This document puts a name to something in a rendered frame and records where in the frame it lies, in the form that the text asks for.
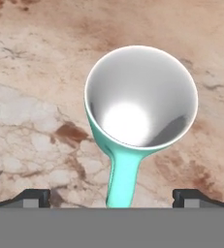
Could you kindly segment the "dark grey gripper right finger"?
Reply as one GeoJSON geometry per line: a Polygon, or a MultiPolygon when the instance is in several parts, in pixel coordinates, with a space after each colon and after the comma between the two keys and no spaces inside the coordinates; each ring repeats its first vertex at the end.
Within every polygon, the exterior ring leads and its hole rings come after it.
{"type": "Polygon", "coordinates": [[[197,189],[174,189],[173,208],[224,207],[223,201],[213,200],[197,189]]]}

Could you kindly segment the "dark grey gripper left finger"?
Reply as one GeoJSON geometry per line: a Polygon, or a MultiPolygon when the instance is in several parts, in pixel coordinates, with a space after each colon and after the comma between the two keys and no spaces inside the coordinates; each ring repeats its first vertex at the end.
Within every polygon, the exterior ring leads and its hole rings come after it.
{"type": "Polygon", "coordinates": [[[25,189],[12,199],[0,201],[7,208],[50,208],[49,189],[25,189]]]}

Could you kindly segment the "turquoise mug with white inside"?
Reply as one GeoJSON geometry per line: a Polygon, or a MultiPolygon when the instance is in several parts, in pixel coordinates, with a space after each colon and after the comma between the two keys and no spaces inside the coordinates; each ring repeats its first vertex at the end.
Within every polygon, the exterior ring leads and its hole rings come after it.
{"type": "Polygon", "coordinates": [[[132,204],[141,161],[180,140],[198,111],[187,69],[151,46],[124,46],[100,58],[84,87],[93,137],[109,156],[106,206],[132,204]]]}

